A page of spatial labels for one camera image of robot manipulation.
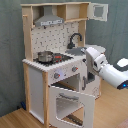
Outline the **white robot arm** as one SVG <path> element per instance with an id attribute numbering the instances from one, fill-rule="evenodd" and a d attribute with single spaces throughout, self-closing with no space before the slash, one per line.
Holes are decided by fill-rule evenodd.
<path id="1" fill-rule="evenodd" d="M 128 89 L 128 59 L 122 58 L 111 65 L 106 56 L 93 47 L 82 48 L 81 51 L 86 55 L 85 63 L 90 73 L 98 75 L 118 90 Z"/>

